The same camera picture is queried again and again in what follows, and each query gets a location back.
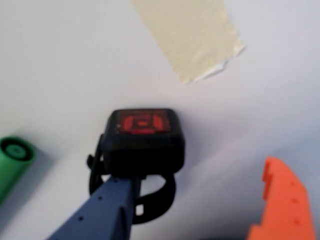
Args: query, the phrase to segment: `orange plastic piece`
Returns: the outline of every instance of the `orange plastic piece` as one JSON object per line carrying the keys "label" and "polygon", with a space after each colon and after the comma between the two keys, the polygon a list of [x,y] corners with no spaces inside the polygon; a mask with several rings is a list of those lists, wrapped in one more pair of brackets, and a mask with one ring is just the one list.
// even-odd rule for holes
{"label": "orange plastic piece", "polygon": [[262,180],[264,214],[247,240],[316,240],[307,190],[290,168],[268,157]]}

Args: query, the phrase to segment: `green cylinder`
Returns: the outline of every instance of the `green cylinder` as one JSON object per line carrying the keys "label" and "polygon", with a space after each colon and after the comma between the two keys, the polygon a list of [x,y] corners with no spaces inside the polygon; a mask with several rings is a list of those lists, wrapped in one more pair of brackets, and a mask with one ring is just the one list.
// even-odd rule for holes
{"label": "green cylinder", "polygon": [[0,204],[34,162],[35,156],[33,146],[19,137],[0,139]]}

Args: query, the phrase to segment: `tape strip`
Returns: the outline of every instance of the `tape strip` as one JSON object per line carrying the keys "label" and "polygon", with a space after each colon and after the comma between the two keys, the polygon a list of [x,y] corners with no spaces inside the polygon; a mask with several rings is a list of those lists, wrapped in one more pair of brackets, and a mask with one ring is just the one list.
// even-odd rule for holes
{"label": "tape strip", "polygon": [[183,83],[224,69],[244,44],[223,0],[132,0]]}

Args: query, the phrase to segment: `watch face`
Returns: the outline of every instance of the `watch face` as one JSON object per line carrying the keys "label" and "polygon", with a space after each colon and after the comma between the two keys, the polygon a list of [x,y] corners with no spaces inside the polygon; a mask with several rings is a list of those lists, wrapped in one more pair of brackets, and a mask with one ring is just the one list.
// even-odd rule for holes
{"label": "watch face", "polygon": [[162,109],[120,110],[116,129],[118,134],[151,135],[168,133],[171,125]]}

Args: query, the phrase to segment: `white wall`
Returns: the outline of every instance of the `white wall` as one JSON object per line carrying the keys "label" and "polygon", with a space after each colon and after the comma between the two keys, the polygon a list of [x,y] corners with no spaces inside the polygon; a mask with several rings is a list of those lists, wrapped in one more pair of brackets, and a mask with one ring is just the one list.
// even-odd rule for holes
{"label": "white wall", "polygon": [[247,49],[183,85],[127,0],[0,1],[0,135],[41,150],[0,209],[0,239],[44,239],[87,199],[87,154],[127,107],[175,109],[187,140],[173,207],[133,240],[244,236],[268,155],[306,184],[320,234],[320,1],[225,2]]}

